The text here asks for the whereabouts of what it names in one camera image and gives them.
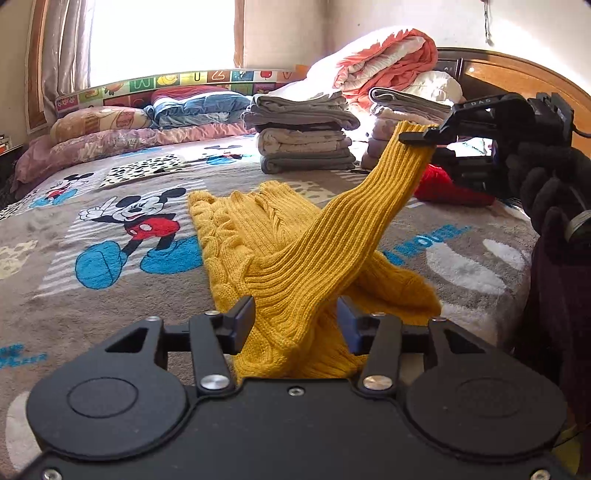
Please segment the right black gloved hand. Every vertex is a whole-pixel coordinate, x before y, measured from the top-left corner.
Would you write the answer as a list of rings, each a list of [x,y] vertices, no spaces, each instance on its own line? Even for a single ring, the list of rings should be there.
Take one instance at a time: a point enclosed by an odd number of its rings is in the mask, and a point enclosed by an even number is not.
[[[522,143],[508,181],[553,257],[590,254],[590,159],[572,147]]]

